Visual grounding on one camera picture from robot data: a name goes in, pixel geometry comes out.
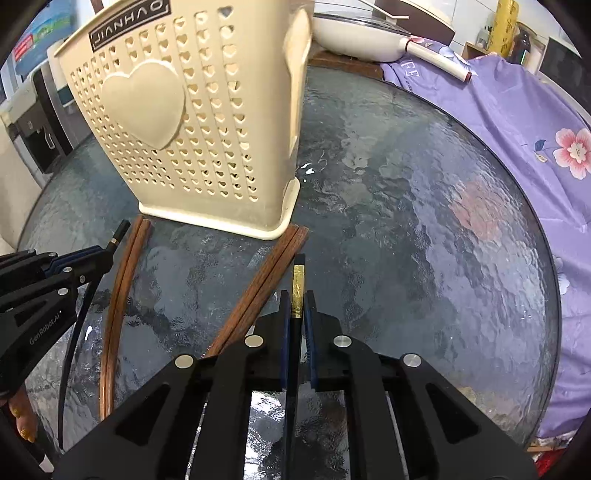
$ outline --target wooden chopstick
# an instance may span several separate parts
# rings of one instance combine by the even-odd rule
[[[259,268],[258,272],[256,272],[256,275],[250,282],[250,285],[244,291],[244,293],[240,297],[240,300],[238,300],[238,303],[232,310],[232,313],[226,320],[226,323],[217,333],[217,336],[213,340],[213,343],[207,349],[207,353],[205,354],[205,356],[218,355],[222,351],[224,345],[230,338],[232,332],[240,323],[242,316],[252,303],[252,300],[255,298],[257,292],[259,292],[259,290],[261,289],[263,283],[275,267],[279,258],[282,256],[282,254],[289,246],[289,243],[291,242],[297,231],[297,225],[291,223],[287,226],[287,229],[285,230],[283,235],[281,235],[281,237],[273,247],[271,253],[267,255],[265,261]]]
[[[151,222],[144,218],[139,226],[137,235],[134,238],[130,247],[129,257],[125,264],[124,273],[121,276],[121,282],[117,292],[113,291],[116,296],[115,308],[112,314],[111,324],[108,326],[109,337],[104,340],[103,356],[101,357],[100,368],[100,388],[99,388],[99,412],[100,419],[104,420],[111,414],[114,408],[113,401],[113,386],[115,385],[115,372],[117,370],[117,359],[119,352],[119,341],[121,340],[121,328],[123,326],[123,316],[127,306],[127,297],[131,284],[134,280],[135,269],[139,261],[144,242],[150,231]],[[109,306],[109,316],[111,313],[111,306]]]
[[[291,261],[295,257],[296,253],[298,253],[302,245],[304,245],[304,242],[308,237],[308,232],[309,229],[305,226],[301,226],[297,229],[297,232],[291,239],[289,245],[281,254],[279,260],[271,270],[271,273],[269,273],[269,276],[252,299],[252,302],[242,315],[240,322],[236,325],[236,328],[234,328],[230,338],[223,348],[230,345],[231,343],[236,342],[237,340],[242,339],[246,335],[248,329],[255,323],[259,313],[265,306],[265,303],[269,299],[269,296],[271,296],[271,293],[273,293],[273,291],[277,288],[277,285],[279,285],[281,277],[283,277],[283,274],[290,266]]]
[[[105,331],[103,332],[103,352],[100,356],[100,380],[99,380],[99,414],[101,420],[106,417],[105,412],[103,411],[103,398],[106,396],[106,377],[103,375],[103,372],[107,370],[107,362],[109,358],[109,343],[111,342],[111,335],[113,330],[113,316],[115,315],[115,306],[117,304],[117,295],[119,294],[119,289],[121,288],[121,281],[123,280],[123,274],[125,273],[125,267],[127,266],[127,262],[129,261],[129,255],[131,254],[131,248],[134,246],[135,237],[137,237],[139,232],[139,227],[142,224],[142,220],[144,216],[142,214],[138,215],[135,220],[134,224],[129,231],[129,235],[127,236],[127,243],[125,245],[125,250],[123,252],[123,256],[121,256],[121,260],[119,262],[119,268],[117,270],[117,276],[115,277],[115,283],[113,284],[113,290],[111,291],[111,301],[109,302],[109,311],[107,312],[107,320],[105,324]]]

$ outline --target beige basket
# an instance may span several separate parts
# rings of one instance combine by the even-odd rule
[[[56,57],[141,212],[273,239],[300,188],[309,18],[235,2],[121,0]]]

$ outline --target glass table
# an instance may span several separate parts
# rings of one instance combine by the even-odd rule
[[[540,224],[515,180],[466,128],[391,85],[311,67],[293,221],[310,228],[306,287],[319,310],[375,351],[425,357],[524,445],[551,393],[559,300]],[[21,248],[105,245],[137,201],[93,137],[56,171]],[[116,404],[174,356],[202,355],[273,242],[153,219],[128,299]],[[116,265],[96,294],[70,376],[65,447],[99,421],[102,322]],[[263,313],[278,306],[283,278]],[[27,381],[57,444],[65,335]],[[255,393],[246,478],[277,471],[282,395]],[[295,478],[348,478],[341,394],[303,385]]]

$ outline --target flower pattern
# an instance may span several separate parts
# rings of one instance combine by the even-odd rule
[[[591,133],[582,128],[578,134],[570,128],[556,132],[556,143],[562,148],[554,150],[554,158],[560,167],[570,168],[572,176],[583,180],[591,173]]]

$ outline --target white pan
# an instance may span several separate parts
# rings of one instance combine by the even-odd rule
[[[445,70],[455,78],[468,82],[470,72],[439,53],[410,40],[405,29],[384,20],[360,17],[347,12],[315,13],[314,39],[326,50],[365,61],[390,63],[405,52]]]

